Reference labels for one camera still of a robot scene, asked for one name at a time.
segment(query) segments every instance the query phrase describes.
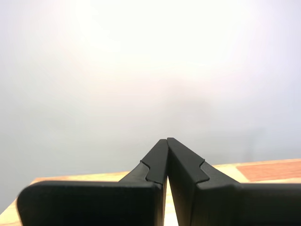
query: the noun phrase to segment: wooden table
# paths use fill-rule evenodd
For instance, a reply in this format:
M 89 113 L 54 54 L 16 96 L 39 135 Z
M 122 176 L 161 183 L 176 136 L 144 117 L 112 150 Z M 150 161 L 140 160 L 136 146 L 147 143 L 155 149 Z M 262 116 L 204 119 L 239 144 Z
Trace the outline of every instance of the wooden table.
M 215 166 L 221 172 L 242 183 L 301 183 L 301 159 L 262 161 Z M 36 178 L 42 180 L 119 181 L 128 172 Z M 0 226 L 21 226 L 14 201 L 1 215 Z M 166 192 L 165 226 L 177 226 L 169 184 Z

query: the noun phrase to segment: black plastic piece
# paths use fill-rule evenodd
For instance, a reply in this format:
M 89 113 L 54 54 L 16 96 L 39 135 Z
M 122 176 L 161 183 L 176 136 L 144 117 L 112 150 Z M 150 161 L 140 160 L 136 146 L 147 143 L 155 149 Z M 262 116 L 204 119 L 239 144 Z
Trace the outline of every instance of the black plastic piece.
M 241 184 L 174 138 L 167 142 L 179 226 L 301 225 L 301 184 Z
M 159 142 L 119 182 L 43 181 L 17 199 L 23 226 L 162 226 L 168 146 Z

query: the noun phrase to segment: wooden surface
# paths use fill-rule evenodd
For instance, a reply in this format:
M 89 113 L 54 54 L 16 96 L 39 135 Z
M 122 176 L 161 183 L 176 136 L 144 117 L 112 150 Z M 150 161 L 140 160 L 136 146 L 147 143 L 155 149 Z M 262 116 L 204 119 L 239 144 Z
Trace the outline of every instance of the wooden surface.
M 241 183 L 301 183 L 301 159 L 238 163 L 215 166 L 221 172 Z M 52 178 L 36 178 L 32 183 L 42 180 L 73 181 L 119 181 L 128 172 L 102 173 Z M 1 215 L 0 226 L 21 226 L 14 201 Z M 166 192 L 165 226 L 177 226 L 174 203 L 169 184 Z

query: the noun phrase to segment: white background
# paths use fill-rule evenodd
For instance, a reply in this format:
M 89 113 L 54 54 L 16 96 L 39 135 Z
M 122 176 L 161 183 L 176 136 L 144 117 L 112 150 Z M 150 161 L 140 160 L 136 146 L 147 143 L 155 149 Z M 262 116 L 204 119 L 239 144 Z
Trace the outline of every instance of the white background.
M 1 0 L 0 212 L 35 177 L 301 157 L 301 1 Z

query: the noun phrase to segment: white wall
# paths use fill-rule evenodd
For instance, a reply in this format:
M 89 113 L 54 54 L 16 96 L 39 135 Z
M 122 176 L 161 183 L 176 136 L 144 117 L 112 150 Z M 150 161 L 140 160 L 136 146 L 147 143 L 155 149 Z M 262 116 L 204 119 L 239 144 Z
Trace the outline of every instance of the white wall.
M 301 157 L 300 1 L 0 1 L 0 212 L 35 177 L 131 170 L 175 137 Z

